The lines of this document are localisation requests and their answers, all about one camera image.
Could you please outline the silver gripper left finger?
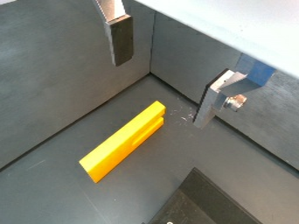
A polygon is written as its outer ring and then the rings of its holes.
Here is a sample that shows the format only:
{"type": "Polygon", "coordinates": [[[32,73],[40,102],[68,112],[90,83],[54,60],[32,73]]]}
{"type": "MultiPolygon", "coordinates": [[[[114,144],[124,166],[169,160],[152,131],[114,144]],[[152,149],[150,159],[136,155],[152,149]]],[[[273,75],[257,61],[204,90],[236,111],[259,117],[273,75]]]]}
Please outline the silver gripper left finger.
{"type": "Polygon", "coordinates": [[[133,18],[126,14],[121,0],[92,0],[101,17],[112,63],[116,67],[133,57],[133,18]]]}

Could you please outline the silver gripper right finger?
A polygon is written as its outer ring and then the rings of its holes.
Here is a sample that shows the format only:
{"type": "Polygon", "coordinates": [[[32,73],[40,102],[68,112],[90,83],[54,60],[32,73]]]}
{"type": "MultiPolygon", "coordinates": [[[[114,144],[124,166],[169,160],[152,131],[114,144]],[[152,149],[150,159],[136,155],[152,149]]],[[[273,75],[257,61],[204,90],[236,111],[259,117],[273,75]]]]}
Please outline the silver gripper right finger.
{"type": "Polygon", "coordinates": [[[245,79],[245,75],[225,69],[216,78],[207,84],[193,117],[193,125],[203,129],[223,109],[237,111],[247,101],[247,97],[237,91],[228,93],[225,88],[232,88],[233,84],[245,79]]]}

